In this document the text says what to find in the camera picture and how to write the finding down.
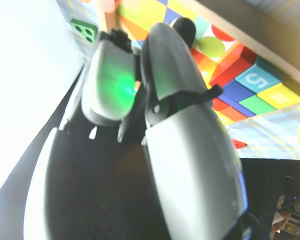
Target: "red block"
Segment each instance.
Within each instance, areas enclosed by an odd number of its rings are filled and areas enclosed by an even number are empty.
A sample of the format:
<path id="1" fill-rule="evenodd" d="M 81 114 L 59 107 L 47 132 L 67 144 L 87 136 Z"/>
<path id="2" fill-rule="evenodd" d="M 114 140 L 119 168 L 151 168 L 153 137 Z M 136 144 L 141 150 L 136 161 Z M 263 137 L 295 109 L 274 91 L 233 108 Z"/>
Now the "red block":
<path id="1" fill-rule="evenodd" d="M 256 61 L 257 55 L 241 43 L 238 44 L 216 66 L 209 84 L 224 86 L 231 80 L 250 68 Z"/>
<path id="2" fill-rule="evenodd" d="M 190 52 L 191 52 L 191 54 L 192 54 L 192 56 L 193 56 L 193 58 L 194 58 L 194 60 L 195 60 L 195 62 L 196 62 L 197 65 L 198 65 L 198 64 L 202 61 L 202 59 L 204 59 L 204 57 L 205 57 L 201 52 L 198 52 L 198 51 L 195 50 L 194 48 L 191 48 Z"/>
<path id="3" fill-rule="evenodd" d="M 228 104 L 226 104 L 224 101 L 221 101 L 219 98 L 214 98 L 212 103 L 213 103 L 212 108 L 216 111 L 221 111 L 229 107 Z"/>
<path id="4" fill-rule="evenodd" d="M 245 115 L 243 115 L 241 112 L 238 112 L 231 106 L 221 110 L 220 113 L 222 113 L 226 117 L 230 118 L 234 122 L 238 122 L 238 121 L 247 119 L 247 117 Z"/>
<path id="5" fill-rule="evenodd" d="M 232 143 L 233 143 L 235 149 L 241 149 L 241 148 L 247 146 L 246 143 L 244 143 L 242 141 L 237 141 L 237 140 L 234 140 L 234 139 L 232 139 Z"/>

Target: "green block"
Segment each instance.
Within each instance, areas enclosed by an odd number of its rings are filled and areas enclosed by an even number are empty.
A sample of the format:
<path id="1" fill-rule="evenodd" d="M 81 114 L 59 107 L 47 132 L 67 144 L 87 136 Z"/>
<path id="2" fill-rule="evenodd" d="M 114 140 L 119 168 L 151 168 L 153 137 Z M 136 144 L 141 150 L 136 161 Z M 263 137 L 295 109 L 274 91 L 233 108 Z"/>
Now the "green block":
<path id="1" fill-rule="evenodd" d="M 240 101 L 239 103 L 256 115 L 265 114 L 276 110 L 273 106 L 263 101 L 257 95 L 251 96 L 245 100 Z"/>
<path id="2" fill-rule="evenodd" d="M 90 23 L 72 19 L 70 24 L 76 29 L 76 31 L 85 38 L 89 43 L 94 43 L 96 40 L 98 28 Z"/>

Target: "white surface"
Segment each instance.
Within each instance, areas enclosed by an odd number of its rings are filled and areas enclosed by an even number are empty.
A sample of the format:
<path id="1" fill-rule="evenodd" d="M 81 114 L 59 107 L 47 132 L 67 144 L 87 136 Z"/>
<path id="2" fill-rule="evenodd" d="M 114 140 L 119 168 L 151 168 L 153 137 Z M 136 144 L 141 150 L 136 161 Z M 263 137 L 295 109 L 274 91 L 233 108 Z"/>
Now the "white surface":
<path id="1" fill-rule="evenodd" d="M 0 188 L 83 59 L 54 0 L 0 0 Z"/>

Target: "teal block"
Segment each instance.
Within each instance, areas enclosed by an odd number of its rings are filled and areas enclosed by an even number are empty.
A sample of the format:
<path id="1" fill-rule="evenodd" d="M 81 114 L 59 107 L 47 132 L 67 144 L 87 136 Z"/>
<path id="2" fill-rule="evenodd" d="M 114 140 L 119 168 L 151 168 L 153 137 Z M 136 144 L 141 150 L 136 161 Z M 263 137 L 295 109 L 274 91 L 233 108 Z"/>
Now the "teal block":
<path id="1" fill-rule="evenodd" d="M 253 66 L 235 78 L 246 88 L 260 93 L 274 85 L 281 83 L 284 74 L 268 61 L 257 57 Z"/>
<path id="2" fill-rule="evenodd" d="M 260 97 L 254 95 L 239 102 L 242 106 L 249 109 L 251 112 L 258 114 L 265 114 L 276 110 L 273 106 L 263 101 Z"/>
<path id="3" fill-rule="evenodd" d="M 70 24 L 89 43 L 93 44 L 95 42 L 98 32 L 98 28 L 95 25 L 77 19 L 72 19 Z"/>
<path id="4" fill-rule="evenodd" d="M 194 25 L 196 30 L 195 39 L 199 41 L 211 24 L 208 21 L 204 20 L 202 17 L 197 16 L 194 20 Z"/>

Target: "green circle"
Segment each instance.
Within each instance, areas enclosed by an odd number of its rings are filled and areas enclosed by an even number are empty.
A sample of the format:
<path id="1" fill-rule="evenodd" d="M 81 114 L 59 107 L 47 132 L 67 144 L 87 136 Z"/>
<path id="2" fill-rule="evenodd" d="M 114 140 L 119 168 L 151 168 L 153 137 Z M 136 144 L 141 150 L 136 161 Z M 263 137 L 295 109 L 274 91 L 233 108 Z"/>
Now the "green circle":
<path id="1" fill-rule="evenodd" d="M 199 48 L 201 52 L 209 58 L 221 57 L 226 50 L 224 43 L 214 36 L 201 38 Z"/>

